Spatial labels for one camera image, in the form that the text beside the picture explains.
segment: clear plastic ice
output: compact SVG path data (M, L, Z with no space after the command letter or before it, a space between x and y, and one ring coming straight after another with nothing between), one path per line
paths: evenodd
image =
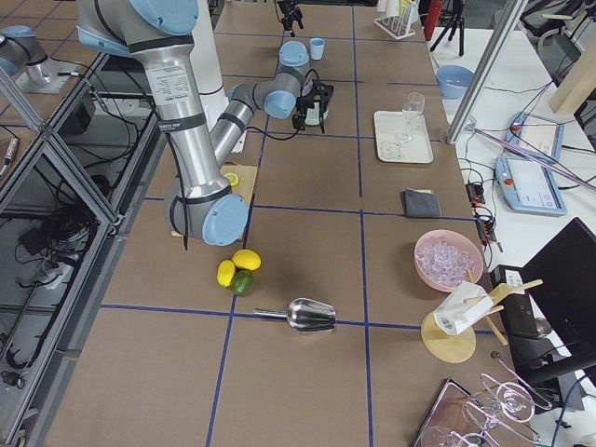
M415 256L425 275L446 287L459 286L467 279L467 271L476 266L467 251L460 251L444 239L421 246Z

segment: metal scoop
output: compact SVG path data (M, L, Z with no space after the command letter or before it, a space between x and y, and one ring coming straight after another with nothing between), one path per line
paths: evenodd
M327 332L335 327L335 309L308 298L296 298L288 310L254 309L255 315L286 318L298 332Z

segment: tripod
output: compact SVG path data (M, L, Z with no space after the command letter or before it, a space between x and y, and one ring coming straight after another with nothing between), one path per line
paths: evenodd
M430 51L434 51L437 45L440 43L441 39L449 33L449 37L447 40L451 42L454 39L455 31L459 28L459 55L464 55L464 18L462 17L462 13L464 12L464 6L466 5L466 0L454 0L454 7L452 8L453 16L447 26L443 29L440 36L437 38L432 47L430 47Z

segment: lemon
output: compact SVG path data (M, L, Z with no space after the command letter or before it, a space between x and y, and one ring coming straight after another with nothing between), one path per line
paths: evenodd
M234 253L232 262L238 268L256 270L261 266L261 256L249 249L241 249Z
M230 186L234 187L240 183L240 179L234 172L227 172L223 175L228 182L230 182Z
M221 261L219 267L217 267L217 283L222 287L229 287L235 274L236 266L232 261L229 259Z
M252 273L249 270L240 270L232 279L231 290L234 295L246 295L252 286Z

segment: black monitor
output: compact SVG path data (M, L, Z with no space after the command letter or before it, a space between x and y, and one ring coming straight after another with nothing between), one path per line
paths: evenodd
M532 385L584 370L596 377L596 236L574 218L521 269L529 292L572 356L520 372Z

